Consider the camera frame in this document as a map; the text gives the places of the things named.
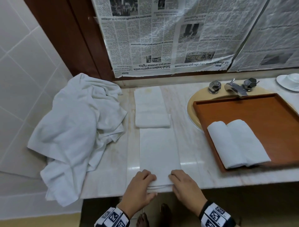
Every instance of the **white towel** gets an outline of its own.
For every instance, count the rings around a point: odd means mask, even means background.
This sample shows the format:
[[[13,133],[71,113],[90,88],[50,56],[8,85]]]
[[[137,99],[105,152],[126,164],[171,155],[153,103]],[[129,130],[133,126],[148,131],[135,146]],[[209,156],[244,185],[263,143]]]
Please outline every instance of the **white towel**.
[[[168,178],[172,170],[180,170],[180,158],[173,127],[140,129],[140,171],[157,176],[152,189],[173,184]]]
[[[79,198],[86,172],[96,169],[106,145],[124,132],[120,94],[118,85],[83,73],[56,94],[28,142],[28,148],[53,159],[41,171],[46,199],[67,206]]]
[[[170,118],[166,111],[162,92],[159,86],[136,89],[134,97],[136,104],[136,127],[170,127]]]
[[[226,169],[271,161],[261,142],[242,120],[227,125],[222,121],[213,122],[208,131]]]

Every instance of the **black and white wristband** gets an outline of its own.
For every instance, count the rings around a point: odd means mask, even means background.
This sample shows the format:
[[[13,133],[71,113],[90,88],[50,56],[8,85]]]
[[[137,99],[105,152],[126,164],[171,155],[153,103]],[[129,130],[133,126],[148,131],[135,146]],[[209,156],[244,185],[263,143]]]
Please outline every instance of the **black and white wristband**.
[[[129,217],[119,208],[110,207],[94,224],[94,227],[127,227]]]
[[[207,201],[200,212],[202,227],[235,227],[235,220],[221,207]]]

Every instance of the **person's left hand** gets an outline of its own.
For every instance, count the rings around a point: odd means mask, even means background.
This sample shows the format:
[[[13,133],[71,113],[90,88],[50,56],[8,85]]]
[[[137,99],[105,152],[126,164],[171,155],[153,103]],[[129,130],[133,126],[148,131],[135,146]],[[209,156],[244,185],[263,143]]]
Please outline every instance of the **person's left hand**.
[[[156,175],[148,170],[138,172],[128,185],[121,202],[117,205],[119,209],[125,212],[129,219],[135,213],[148,205],[157,193],[147,193],[147,187],[152,181],[157,179]]]

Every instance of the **tray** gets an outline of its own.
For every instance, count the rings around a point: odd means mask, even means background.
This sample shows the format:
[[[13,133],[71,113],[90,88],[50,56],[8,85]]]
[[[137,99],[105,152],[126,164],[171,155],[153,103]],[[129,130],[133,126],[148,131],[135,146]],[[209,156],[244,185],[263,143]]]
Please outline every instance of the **tray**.
[[[271,159],[261,166],[299,164],[299,115],[277,93],[195,101],[193,107],[221,172],[235,169],[225,169],[209,135],[207,127],[214,121],[245,121]]]

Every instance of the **faucet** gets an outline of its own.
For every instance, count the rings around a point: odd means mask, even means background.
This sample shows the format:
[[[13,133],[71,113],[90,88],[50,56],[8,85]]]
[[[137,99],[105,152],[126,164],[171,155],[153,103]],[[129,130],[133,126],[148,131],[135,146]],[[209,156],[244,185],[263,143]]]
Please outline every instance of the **faucet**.
[[[229,90],[234,91],[235,93],[237,93],[237,95],[240,98],[244,98],[245,96],[248,96],[246,90],[242,86],[234,83],[234,81],[235,81],[235,78],[232,79],[231,82],[226,83],[224,85],[224,89],[226,91],[229,91]]]

